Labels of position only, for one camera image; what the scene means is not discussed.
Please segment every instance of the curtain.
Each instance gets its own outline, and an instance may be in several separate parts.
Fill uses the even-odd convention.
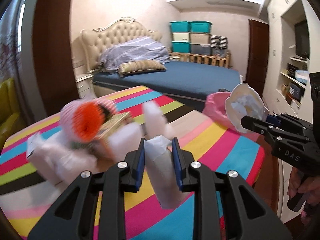
[[[20,82],[21,23],[25,0],[12,0],[0,19],[0,83],[12,77],[20,104],[21,115],[27,125],[34,123],[34,116],[23,93]]]

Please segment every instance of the striped pillow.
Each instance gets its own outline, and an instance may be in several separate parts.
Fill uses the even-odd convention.
[[[121,77],[146,72],[165,71],[167,68],[156,60],[140,60],[122,63],[118,68]]]

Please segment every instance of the television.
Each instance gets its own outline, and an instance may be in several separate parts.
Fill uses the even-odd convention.
[[[307,20],[294,25],[296,33],[296,55],[309,58],[310,57],[310,41]]]

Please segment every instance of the pink plastic bag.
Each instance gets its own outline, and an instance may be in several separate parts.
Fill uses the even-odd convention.
[[[219,123],[237,133],[239,133],[227,117],[225,102],[231,92],[217,92],[207,96],[203,114],[210,117],[212,121]],[[258,133],[239,133],[252,141],[256,141],[259,137]]]

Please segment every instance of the yellow chair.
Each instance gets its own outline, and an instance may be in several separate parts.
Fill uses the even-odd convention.
[[[9,136],[25,128],[13,78],[0,84],[0,151]]]

